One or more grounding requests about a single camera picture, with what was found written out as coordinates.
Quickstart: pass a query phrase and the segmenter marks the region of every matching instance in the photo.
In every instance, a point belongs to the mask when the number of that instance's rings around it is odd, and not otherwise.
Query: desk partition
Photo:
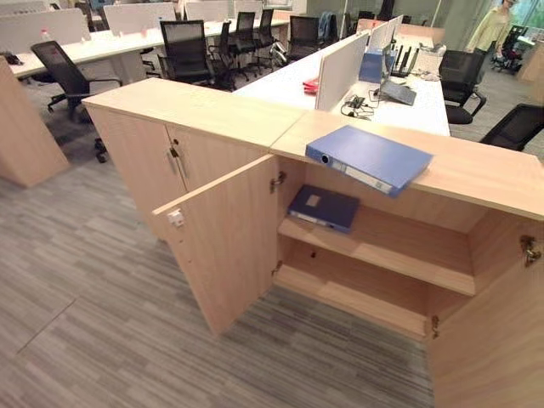
[[[144,29],[160,28],[161,20],[174,21],[176,14],[173,3],[121,4],[105,6],[105,18],[111,32],[129,34]]]
[[[223,21],[229,17],[229,2],[193,2],[186,3],[188,20]]]
[[[43,41],[42,29],[61,45],[91,39],[79,8],[4,15],[0,16],[0,49],[14,54],[30,53],[33,44]]]
[[[45,2],[1,3],[0,15],[28,14],[48,11]]]

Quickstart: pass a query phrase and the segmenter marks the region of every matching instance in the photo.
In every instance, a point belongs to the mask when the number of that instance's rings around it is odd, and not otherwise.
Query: binder label
[[[380,190],[382,193],[389,194],[393,186],[384,183],[383,181],[378,180],[377,178],[374,178],[372,176],[369,176],[366,173],[360,172],[356,168],[346,166],[345,173],[353,177],[354,179],[359,180],[361,183],[365,183],[366,185],[370,185],[371,187],[374,187],[377,190]]]

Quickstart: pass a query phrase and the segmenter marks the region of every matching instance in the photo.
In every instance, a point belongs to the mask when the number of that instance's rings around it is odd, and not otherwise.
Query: desk surface
[[[432,45],[432,40],[426,37],[400,36],[399,43]],[[322,49],[311,54],[239,89],[235,93],[313,110],[315,96],[304,93],[302,82],[319,75],[321,56],[324,52],[325,50]],[[371,121],[439,136],[450,136],[450,127],[445,113],[444,95],[442,94],[440,82],[424,81],[416,76],[409,76],[406,81],[417,92],[414,106],[383,100],[380,102],[379,108],[375,110]],[[357,82],[345,96],[358,94],[368,98],[368,91],[376,87],[377,85],[374,83]],[[340,114],[342,101],[339,101],[338,106],[332,113]]]
[[[221,34],[223,22],[211,21],[204,24],[206,37],[216,37]],[[283,26],[289,24],[285,20],[272,20],[272,26]],[[84,62],[103,60],[113,55],[130,53],[143,48],[157,47],[163,45],[161,31],[149,29],[146,35],[142,33],[127,34],[122,37],[114,36],[111,31],[97,31],[91,33],[91,41],[76,42],[63,45],[62,48],[76,64]],[[11,71],[16,77],[27,77],[45,71],[45,67],[38,57],[33,53],[18,54],[24,65],[11,65]]]

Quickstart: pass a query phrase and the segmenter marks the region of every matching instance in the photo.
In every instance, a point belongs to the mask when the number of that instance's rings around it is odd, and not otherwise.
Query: white desk
[[[399,43],[405,45],[417,45],[419,43],[432,45],[432,39],[426,37],[400,36],[398,40]],[[323,53],[324,50],[311,54],[247,85],[236,91],[236,94],[313,110],[315,96],[304,93],[303,81],[319,75],[320,60]],[[370,117],[371,121],[399,128],[415,129],[439,136],[450,136],[450,127],[445,113],[444,95],[442,94],[440,82],[423,81],[416,76],[408,76],[406,81],[407,85],[417,92],[414,105],[408,106],[382,100],[379,107],[375,109],[374,115]],[[345,96],[357,94],[368,98],[368,91],[375,88],[377,88],[375,83],[357,82]],[[344,98],[338,101],[338,106],[332,113],[340,115],[340,105],[343,100]]]

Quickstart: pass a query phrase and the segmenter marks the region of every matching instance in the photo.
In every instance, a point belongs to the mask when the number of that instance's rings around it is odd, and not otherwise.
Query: wooden panel
[[[542,224],[524,228],[539,239]],[[496,263],[491,283],[440,328],[428,354],[438,408],[510,408],[542,405],[542,282],[544,261],[524,267],[518,232],[490,236],[513,261]],[[475,259],[475,272],[486,264]]]
[[[66,170],[65,155],[0,57],[0,176],[32,187]]]
[[[279,232],[452,291],[474,294],[468,239],[448,229],[362,207],[350,234],[294,217],[287,217]]]
[[[157,237],[165,239],[151,212],[187,191],[179,164],[168,153],[165,126],[103,109],[88,111],[141,216]]]
[[[410,337],[425,335],[427,285],[392,271],[299,242],[274,283]]]
[[[180,168],[189,191],[253,162],[266,153],[186,127],[168,126],[167,132],[180,155]]]
[[[303,114],[284,105],[156,78],[95,95],[85,104],[266,148]]]
[[[307,166],[306,184],[358,197],[366,207],[462,233],[468,233],[488,211],[485,207],[465,201],[414,189],[404,191],[397,198],[390,198],[324,166]]]
[[[306,144],[351,125],[434,155],[410,188],[544,220],[544,168],[536,156],[346,116],[309,111],[273,145],[278,155],[312,162]]]
[[[277,195],[269,181],[277,173],[266,155],[154,211],[163,221],[175,209],[184,215],[167,241],[215,334],[272,284]]]

